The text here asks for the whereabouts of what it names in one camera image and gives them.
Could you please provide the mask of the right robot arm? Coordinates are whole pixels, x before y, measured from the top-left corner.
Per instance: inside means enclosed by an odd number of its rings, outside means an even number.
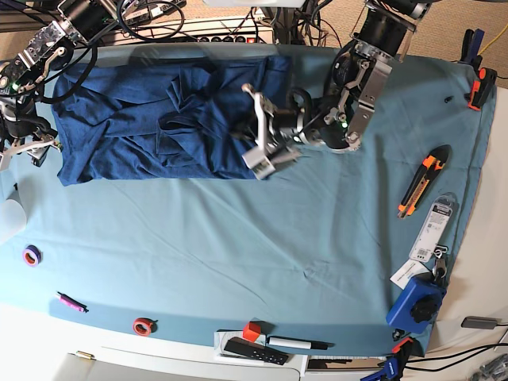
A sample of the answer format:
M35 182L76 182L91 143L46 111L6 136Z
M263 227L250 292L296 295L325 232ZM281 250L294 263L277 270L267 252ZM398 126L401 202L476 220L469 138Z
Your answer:
M15 58L1 64L1 169L23 152L40 166L50 148L60 150L57 131L37 115L51 71L71 62L77 44L92 46L117 25L113 1L62 1L60 18L40 29Z

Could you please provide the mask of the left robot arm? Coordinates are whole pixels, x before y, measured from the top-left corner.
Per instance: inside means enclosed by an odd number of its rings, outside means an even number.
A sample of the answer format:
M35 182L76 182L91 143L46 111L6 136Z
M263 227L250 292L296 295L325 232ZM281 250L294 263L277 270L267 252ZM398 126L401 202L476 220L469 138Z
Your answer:
M364 23L334 56L319 98L292 87L281 107L244 84L254 119L241 137L254 145L242 154L232 177L266 179L294 164L303 145L335 153L357 150L395 63L404 58L430 6L429 1L366 1Z

